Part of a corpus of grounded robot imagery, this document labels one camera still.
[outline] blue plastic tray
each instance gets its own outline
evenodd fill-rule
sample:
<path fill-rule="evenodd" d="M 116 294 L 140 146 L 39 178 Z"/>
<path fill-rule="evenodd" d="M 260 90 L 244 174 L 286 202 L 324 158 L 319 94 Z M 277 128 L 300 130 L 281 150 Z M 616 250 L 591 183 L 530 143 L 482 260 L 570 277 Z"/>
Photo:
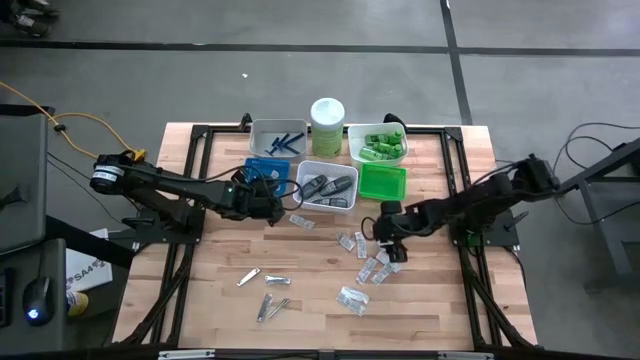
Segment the blue plastic tray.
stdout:
<path fill-rule="evenodd" d="M 291 169 L 291 163 L 287 160 L 247 158 L 244 165 L 258 169 L 267 179 L 289 179 L 289 170 Z M 277 177 L 273 177 L 273 175 L 275 175 L 274 171 L 278 173 Z M 249 182 L 257 177 L 257 172 L 249 169 Z M 274 195 L 284 195 L 285 191 L 287 191 L 287 183 L 282 182 L 278 185 L 276 191 L 274 191 Z"/>

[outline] wooden table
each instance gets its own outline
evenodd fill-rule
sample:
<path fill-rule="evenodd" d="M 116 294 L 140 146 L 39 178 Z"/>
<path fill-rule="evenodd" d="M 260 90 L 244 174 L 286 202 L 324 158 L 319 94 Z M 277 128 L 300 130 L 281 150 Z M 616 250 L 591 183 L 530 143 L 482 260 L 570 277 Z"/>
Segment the wooden table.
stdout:
<path fill-rule="evenodd" d="M 167 124 L 158 166 L 182 173 L 192 125 Z M 487 127 L 466 126 L 462 129 L 473 180 L 495 166 L 493 149 Z M 215 136 L 209 175 L 242 165 L 251 156 L 248 134 Z M 408 196 L 403 203 L 447 197 L 439 141 L 436 137 L 410 135 L 408 142 L 410 153 L 402 163 L 408 169 Z M 307 156 L 307 160 L 319 159 Z M 340 156 L 331 162 L 350 165 L 346 140 Z M 292 165 L 292 178 L 296 171 L 297 165 Z M 458 182 L 458 188 L 462 188 L 460 180 Z M 316 227 L 310 231 L 290 223 L 288 215 L 274 227 L 269 227 L 266 221 L 221 220 L 208 211 L 202 242 L 196 248 L 191 270 L 180 346 L 471 349 L 460 262 L 457 250 L 449 243 L 448 229 L 441 229 L 428 238 L 405 240 L 409 262 L 383 284 L 376 286 L 369 281 L 359 286 L 355 282 L 364 260 L 357 259 L 355 250 L 348 253 L 342 248 L 336 241 L 336 233 L 359 231 L 364 216 L 375 218 L 379 215 L 379 204 L 358 197 L 350 215 L 296 211 L 315 221 Z M 370 256 L 375 256 L 376 247 L 373 242 L 369 244 Z M 156 300 L 166 252 L 166 245 L 152 245 L 134 259 L 114 341 L 129 335 Z M 496 302 L 523 336 L 535 343 L 518 264 L 504 249 L 488 248 L 486 252 Z M 238 287 L 238 280 L 254 267 L 262 269 L 260 276 Z M 265 274 L 289 276 L 292 285 L 267 287 L 262 277 Z M 371 297 L 363 317 L 336 302 L 342 286 L 361 289 Z M 274 295 L 274 304 L 285 297 L 291 298 L 291 302 L 274 318 L 259 324 L 256 316 L 267 292 Z M 165 333 L 170 328 L 172 308 L 173 303 L 170 303 Z M 478 309 L 483 334 L 489 339 L 486 311 L 483 306 Z"/>

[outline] white plastic bin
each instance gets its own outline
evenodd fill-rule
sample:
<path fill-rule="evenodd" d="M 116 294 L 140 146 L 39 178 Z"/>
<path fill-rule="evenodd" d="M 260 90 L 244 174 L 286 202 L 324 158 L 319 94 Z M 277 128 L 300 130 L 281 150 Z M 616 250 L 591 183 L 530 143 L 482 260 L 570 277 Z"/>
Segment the white plastic bin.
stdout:
<path fill-rule="evenodd" d="M 349 176 L 351 178 L 351 181 L 353 181 L 353 185 L 349 189 L 331 196 L 347 200 L 349 202 L 349 207 L 345 209 L 334 206 L 313 204 L 313 201 L 322 199 L 322 196 L 316 193 L 311 198 L 306 199 L 306 201 L 302 204 L 302 208 L 308 210 L 332 212 L 336 214 L 350 213 L 351 209 L 353 209 L 353 206 L 356 204 L 356 194 L 358 193 L 358 170 L 351 166 L 306 160 L 298 165 L 296 182 L 301 186 L 304 186 L 304 184 L 320 175 L 324 175 L 327 177 L 327 183 L 342 176 Z M 298 204 L 300 203 L 301 197 L 299 192 L 293 194 L 293 200 Z"/>
<path fill-rule="evenodd" d="M 289 145 L 300 154 L 296 155 L 287 150 L 276 150 L 273 156 L 267 154 L 266 151 L 273 149 L 273 146 L 271 146 L 273 141 L 276 138 L 282 139 L 287 133 L 289 133 L 290 139 L 300 133 L 304 134 L 301 139 Z M 302 161 L 307 153 L 307 122 L 304 120 L 284 119 L 254 120 L 251 124 L 251 135 L 249 136 L 249 151 L 255 156 L 264 158 L 284 159 L 294 162 Z"/>
<path fill-rule="evenodd" d="M 370 161 L 360 157 L 360 150 L 366 145 L 365 135 L 390 134 L 394 131 L 402 132 L 402 149 L 403 155 L 393 160 L 375 160 Z M 351 153 L 351 165 L 356 169 L 362 167 L 362 163 L 372 163 L 387 166 L 398 166 L 402 163 L 409 153 L 409 144 L 407 143 L 407 134 L 404 132 L 404 126 L 398 123 L 371 124 L 371 125 L 351 125 L 349 126 L 349 152 Z"/>

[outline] yellow cable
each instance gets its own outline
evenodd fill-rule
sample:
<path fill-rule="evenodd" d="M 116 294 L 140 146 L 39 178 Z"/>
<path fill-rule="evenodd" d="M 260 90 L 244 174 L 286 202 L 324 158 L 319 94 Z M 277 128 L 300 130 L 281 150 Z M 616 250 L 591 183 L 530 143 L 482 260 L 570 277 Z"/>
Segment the yellow cable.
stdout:
<path fill-rule="evenodd" d="M 64 113 L 64 114 L 60 114 L 60 115 L 56 115 L 56 116 L 51 116 L 51 114 L 49 114 L 46 110 L 44 110 L 40 105 L 38 105 L 38 103 L 36 103 L 35 101 L 31 100 L 28 96 L 24 95 L 23 93 L 21 93 L 20 91 L 12 88 L 11 86 L 5 84 L 4 82 L 0 81 L 0 86 L 6 88 L 7 90 L 13 92 L 14 94 L 20 96 L 21 98 L 25 99 L 26 101 L 28 101 L 29 103 L 31 103 L 33 106 L 35 106 L 38 110 L 40 110 L 40 112 L 42 112 L 45 116 L 47 116 L 48 120 L 50 122 L 52 122 L 54 124 L 54 126 L 56 125 L 60 125 L 60 123 L 56 120 L 62 117 L 68 117 L 68 116 L 79 116 L 79 117 L 85 117 L 85 118 L 89 118 L 92 120 L 95 120 L 99 123 L 101 123 L 102 125 L 104 125 L 107 129 L 109 129 L 109 131 L 111 131 L 111 133 L 118 139 L 118 141 L 120 141 L 120 143 L 127 149 L 130 151 L 133 151 L 135 153 L 134 158 L 136 160 L 139 159 L 144 159 L 145 155 L 146 155 L 146 151 L 144 149 L 140 149 L 140 150 L 134 150 L 132 147 L 130 147 L 129 145 L 127 145 L 127 143 L 122 140 L 122 137 L 120 137 L 120 135 L 118 135 L 118 133 L 111 127 L 111 125 L 109 125 L 106 121 L 100 119 L 97 116 L 93 116 L 90 114 L 84 114 L 84 113 Z M 67 135 L 66 131 L 61 130 L 60 133 L 62 134 L 62 136 L 64 136 L 64 138 L 67 140 L 67 142 L 69 143 L 69 145 L 71 145 L 71 147 L 89 157 L 92 157 L 94 159 L 97 159 L 98 156 L 77 146 L 76 144 L 73 143 L 73 141 L 71 141 L 71 138 L 69 138 L 69 136 Z"/>

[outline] green plastic tray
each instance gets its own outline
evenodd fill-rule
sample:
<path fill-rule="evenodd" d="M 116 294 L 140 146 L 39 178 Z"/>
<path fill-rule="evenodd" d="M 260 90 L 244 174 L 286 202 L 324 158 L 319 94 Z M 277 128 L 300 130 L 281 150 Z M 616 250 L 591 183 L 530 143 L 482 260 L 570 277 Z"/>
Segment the green plastic tray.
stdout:
<path fill-rule="evenodd" d="M 404 200 L 407 190 L 407 169 L 362 164 L 360 196 L 378 200 Z"/>

